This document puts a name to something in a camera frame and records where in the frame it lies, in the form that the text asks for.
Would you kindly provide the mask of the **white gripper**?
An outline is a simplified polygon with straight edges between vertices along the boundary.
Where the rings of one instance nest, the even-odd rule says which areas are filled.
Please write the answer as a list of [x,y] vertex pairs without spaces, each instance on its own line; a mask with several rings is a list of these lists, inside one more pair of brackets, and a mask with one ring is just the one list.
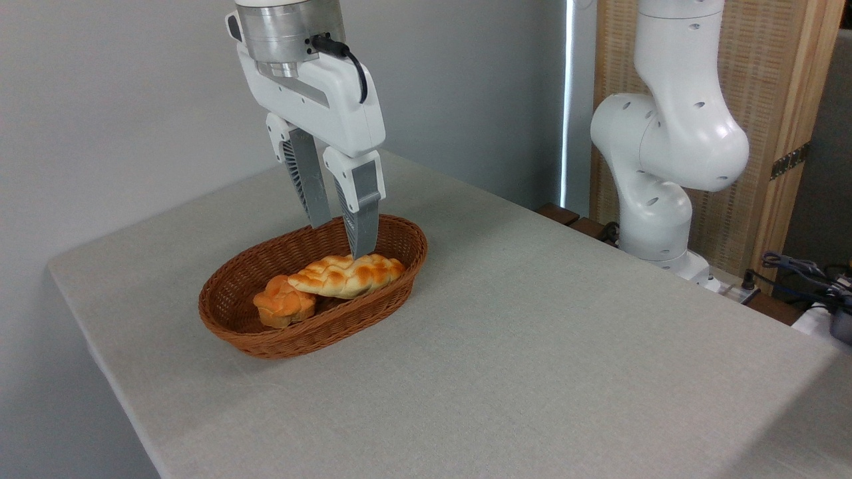
[[269,112],[274,154],[286,167],[311,227],[332,219],[315,136],[329,145],[323,163],[335,178],[351,254],[354,259],[371,254],[379,203],[386,198],[375,151],[386,137],[375,85],[366,67],[357,69],[349,58],[321,53],[312,43],[316,35],[344,42],[343,15],[235,11],[226,25],[250,91]]

